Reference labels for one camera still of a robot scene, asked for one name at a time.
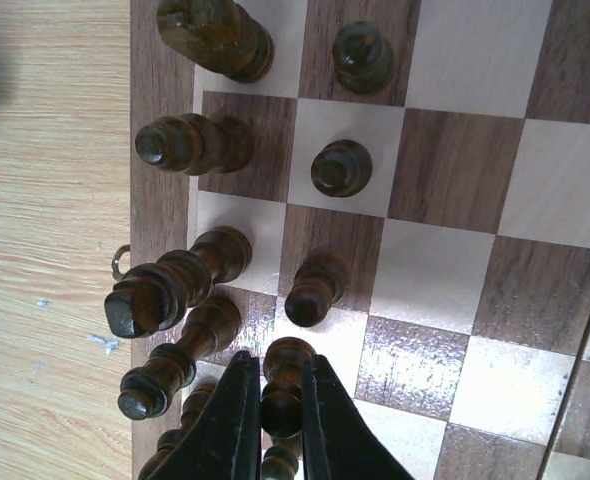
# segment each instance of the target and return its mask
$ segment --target chess piece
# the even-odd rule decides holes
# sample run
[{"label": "chess piece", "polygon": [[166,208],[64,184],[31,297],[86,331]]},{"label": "chess piece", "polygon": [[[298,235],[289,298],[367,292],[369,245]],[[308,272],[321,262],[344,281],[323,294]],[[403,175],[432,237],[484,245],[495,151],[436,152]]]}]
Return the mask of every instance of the chess piece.
[{"label": "chess piece", "polygon": [[294,337],[280,338],[268,347],[261,418],[270,436],[291,438],[302,430],[302,368],[313,355],[313,347]]},{"label": "chess piece", "polygon": [[273,446],[266,450],[260,480],[293,480],[302,455],[302,434],[292,438],[272,437]]},{"label": "chess piece", "polygon": [[225,297],[209,297],[188,314],[182,337],[159,345],[142,367],[124,375],[117,401],[131,420],[166,413],[173,396],[195,379],[195,362],[221,352],[237,336],[242,325],[239,310]]},{"label": "chess piece", "polygon": [[252,257],[246,237],[231,227],[200,235],[190,250],[131,268],[104,301],[111,332],[141,338],[177,325],[216,283],[235,280]]},{"label": "chess piece", "polygon": [[338,140],[315,157],[311,180],[329,197],[352,197],[362,191],[373,173],[368,150],[352,140]]},{"label": "chess piece", "polygon": [[189,113],[162,117],[135,137],[135,150],[149,165],[170,172],[203,175],[230,173],[248,165],[255,152],[249,126],[228,116],[208,120]]},{"label": "chess piece", "polygon": [[214,381],[205,381],[195,387],[182,407],[181,427],[168,430],[159,437],[157,452],[144,464],[137,480],[146,480],[191,431],[216,386]]},{"label": "chess piece", "polygon": [[346,267],[338,258],[311,255],[295,273],[284,303],[286,316],[300,327],[317,325],[344,294],[347,278]]},{"label": "chess piece", "polygon": [[232,0],[162,0],[157,29],[173,50],[237,82],[258,81],[273,63],[271,36]]},{"label": "chess piece", "polygon": [[393,76],[393,50],[379,31],[365,22],[343,27],[333,42],[337,81],[346,90],[368,95],[382,90]]}]

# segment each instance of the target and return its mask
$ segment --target wooden chessboard square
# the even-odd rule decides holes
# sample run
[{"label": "wooden chessboard square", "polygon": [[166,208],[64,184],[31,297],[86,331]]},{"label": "wooden chessboard square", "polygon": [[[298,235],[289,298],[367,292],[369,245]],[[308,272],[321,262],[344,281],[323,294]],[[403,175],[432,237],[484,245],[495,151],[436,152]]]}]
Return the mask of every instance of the wooden chessboard square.
[{"label": "wooden chessboard square", "polygon": [[434,480],[530,480],[537,477],[543,457],[542,445],[448,424]]},{"label": "wooden chessboard square", "polygon": [[369,317],[355,398],[448,420],[468,336]]},{"label": "wooden chessboard square", "polygon": [[527,116],[590,123],[590,0],[553,0]]},{"label": "wooden chessboard square", "polygon": [[331,308],[326,318],[314,327],[293,324],[284,312],[284,298],[277,298],[275,338],[297,337],[324,355],[335,370],[346,392],[353,398],[359,372],[359,359],[368,314]]},{"label": "wooden chessboard square", "polygon": [[590,125],[526,120],[498,233],[590,248]]},{"label": "wooden chessboard square", "polygon": [[446,422],[355,400],[373,435],[415,480],[433,480]]},{"label": "wooden chessboard square", "polygon": [[256,83],[234,82],[196,66],[195,85],[211,92],[297,98],[308,0],[239,0],[236,3],[271,35],[275,48],[273,64],[266,76]]},{"label": "wooden chessboard square", "polygon": [[474,335],[576,355],[589,315],[589,249],[495,239]]},{"label": "wooden chessboard square", "polygon": [[242,232],[251,244],[251,263],[231,287],[277,295],[286,204],[221,193],[197,196],[197,234],[227,225]]},{"label": "wooden chessboard square", "polygon": [[551,0],[422,0],[406,106],[521,118]]},{"label": "wooden chessboard square", "polygon": [[523,123],[407,109],[388,216],[496,233]]},{"label": "wooden chessboard square", "polygon": [[368,312],[384,219],[321,208],[288,205],[279,277],[286,297],[295,272],[312,253],[329,253],[348,269],[348,284],[337,308]]},{"label": "wooden chessboard square", "polygon": [[387,219],[371,315],[470,333],[493,235]]},{"label": "wooden chessboard square", "polygon": [[201,176],[200,190],[285,202],[296,111],[297,102],[292,98],[204,92],[205,116],[230,115],[253,129],[255,155],[238,172]]},{"label": "wooden chessboard square", "polygon": [[[401,107],[299,99],[288,203],[386,217],[403,119]],[[313,185],[311,164],[326,145],[345,139],[368,150],[373,173],[356,195],[328,197]]]},{"label": "wooden chessboard square", "polygon": [[[404,105],[419,8],[420,0],[309,0],[299,96]],[[393,49],[393,77],[382,91],[373,95],[355,95],[335,78],[333,41],[342,26],[357,21],[377,28]]]},{"label": "wooden chessboard square", "polygon": [[546,445],[573,362],[568,355],[471,337],[450,421]]}]

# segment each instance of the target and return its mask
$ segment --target wooden chess piece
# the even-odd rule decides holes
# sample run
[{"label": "wooden chess piece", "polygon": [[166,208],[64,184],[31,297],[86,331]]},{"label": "wooden chess piece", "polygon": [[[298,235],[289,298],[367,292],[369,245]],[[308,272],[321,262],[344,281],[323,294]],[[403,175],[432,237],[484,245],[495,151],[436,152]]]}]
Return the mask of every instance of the wooden chess piece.
[{"label": "wooden chess piece", "polygon": [[205,381],[195,387],[195,390],[184,401],[181,427],[168,430],[159,437],[157,452],[144,464],[137,480],[146,480],[191,431],[216,386],[217,382],[215,381]]},{"label": "wooden chess piece", "polygon": [[367,95],[382,90],[393,76],[393,49],[365,22],[343,27],[333,42],[337,81],[346,90]]},{"label": "wooden chess piece", "polygon": [[261,480],[293,480],[302,455],[302,434],[292,438],[272,437],[273,446],[266,450],[261,465]]},{"label": "wooden chess piece", "polygon": [[232,0],[162,0],[157,29],[173,50],[237,82],[258,81],[273,63],[271,36]]},{"label": "wooden chess piece", "polygon": [[362,191],[373,173],[368,150],[352,140],[338,140],[315,157],[311,180],[329,197],[352,197]]},{"label": "wooden chess piece", "polygon": [[261,418],[271,437],[291,438],[302,430],[302,368],[313,355],[313,347],[295,337],[280,338],[268,347]]},{"label": "wooden chess piece", "polygon": [[188,314],[176,343],[159,345],[142,367],[124,375],[119,409],[131,420],[166,413],[175,393],[195,379],[195,362],[226,349],[241,326],[242,317],[233,302],[219,296],[204,300]]},{"label": "wooden chess piece", "polygon": [[331,305],[344,294],[348,272],[332,255],[311,255],[295,273],[284,310],[295,325],[313,327],[326,317]]},{"label": "wooden chess piece", "polygon": [[236,118],[211,121],[189,113],[144,126],[135,137],[135,150],[145,163],[160,170],[187,175],[231,173],[250,163],[255,138],[250,127]]},{"label": "wooden chess piece", "polygon": [[246,237],[231,227],[200,235],[190,250],[131,268],[104,301],[111,332],[141,338],[177,325],[214,284],[235,280],[251,262]]}]

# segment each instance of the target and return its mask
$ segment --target fallen chess piece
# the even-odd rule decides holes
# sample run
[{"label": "fallen chess piece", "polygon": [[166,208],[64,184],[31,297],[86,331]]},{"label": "fallen chess piece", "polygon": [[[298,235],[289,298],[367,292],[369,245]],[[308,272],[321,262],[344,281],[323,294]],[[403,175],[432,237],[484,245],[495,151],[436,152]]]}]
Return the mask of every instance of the fallen chess piece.
[{"label": "fallen chess piece", "polygon": [[190,250],[131,268],[104,301],[113,335],[141,338],[177,325],[213,285],[235,280],[252,258],[246,237],[231,227],[200,235]]},{"label": "fallen chess piece", "polygon": [[146,480],[191,431],[216,386],[215,381],[205,381],[195,387],[184,401],[180,428],[168,430],[159,437],[157,452],[144,464],[137,480]]},{"label": "fallen chess piece", "polygon": [[368,150],[352,140],[338,140],[315,157],[311,180],[315,188],[329,197],[352,197],[368,184],[373,161]]},{"label": "fallen chess piece", "polygon": [[162,0],[157,29],[173,50],[237,82],[260,80],[273,63],[271,36],[232,0]]},{"label": "fallen chess piece", "polygon": [[337,81],[350,92],[377,93],[393,77],[393,49],[368,23],[343,27],[335,37],[332,51]]},{"label": "fallen chess piece", "polygon": [[255,138],[251,128],[236,118],[209,120],[189,113],[144,126],[135,137],[135,150],[145,163],[160,170],[231,173],[250,163]]},{"label": "fallen chess piece", "polygon": [[346,267],[331,255],[311,255],[295,273],[293,288],[286,297],[286,316],[299,327],[319,324],[346,288]]},{"label": "fallen chess piece", "polygon": [[207,298],[188,314],[177,342],[155,347],[143,366],[124,375],[119,409],[131,420],[166,413],[179,389],[195,379],[196,361],[226,349],[241,326],[242,317],[233,302],[218,296]]}]

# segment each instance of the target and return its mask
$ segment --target wood grain surface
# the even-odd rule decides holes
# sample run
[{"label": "wood grain surface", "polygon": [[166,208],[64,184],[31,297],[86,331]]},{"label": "wood grain surface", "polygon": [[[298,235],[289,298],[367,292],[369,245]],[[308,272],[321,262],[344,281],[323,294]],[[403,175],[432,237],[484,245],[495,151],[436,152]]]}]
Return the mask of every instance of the wood grain surface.
[{"label": "wood grain surface", "polygon": [[[157,33],[157,2],[131,2],[131,263],[153,262],[169,250],[185,249],[190,177],[144,164],[134,148],[137,131],[163,115],[192,111],[194,64],[164,45]],[[180,327],[132,342],[131,362],[140,366]],[[133,422],[133,476],[155,453],[158,437],[178,428],[181,402],[160,418]]]},{"label": "wood grain surface", "polygon": [[128,14],[0,2],[0,479],[131,476],[129,345],[87,338],[128,243]]}]

